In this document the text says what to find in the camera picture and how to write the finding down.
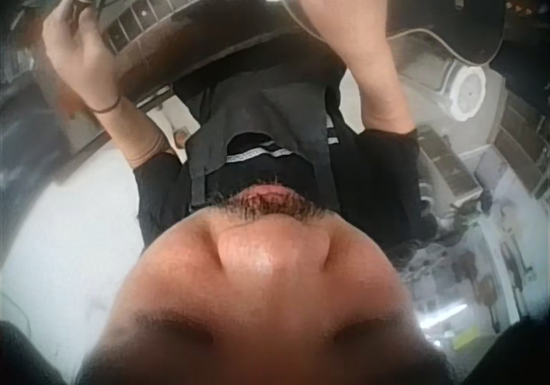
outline nose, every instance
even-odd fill
[[[320,226],[273,215],[233,229],[217,240],[226,272],[258,277],[293,272],[321,272],[330,250],[330,236]]]

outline wristband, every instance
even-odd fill
[[[90,108],[90,111],[94,114],[107,114],[112,112],[112,110],[114,110],[115,108],[117,108],[121,101],[122,101],[122,95],[119,95],[119,98],[116,100],[116,102],[112,106],[106,108],[105,110],[94,110],[93,108]]]

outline man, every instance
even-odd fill
[[[386,256],[424,232],[387,0],[301,0],[339,58],[298,37],[176,83],[201,124],[183,166],[120,98],[90,10],[71,37],[73,2],[46,50],[134,169],[148,247],[80,383],[446,383]],[[360,135],[338,110],[342,62]]]

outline hand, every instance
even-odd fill
[[[300,0],[323,39],[350,67],[387,49],[388,0]]]
[[[44,21],[42,37],[55,71],[94,110],[119,97],[114,57],[101,38],[95,12],[86,8],[71,29],[76,0],[62,0]]]

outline mustache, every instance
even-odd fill
[[[216,207],[246,221],[254,221],[270,215],[284,215],[299,222],[321,218],[329,210],[297,193],[285,195],[255,195],[248,198],[232,197],[219,202]]]

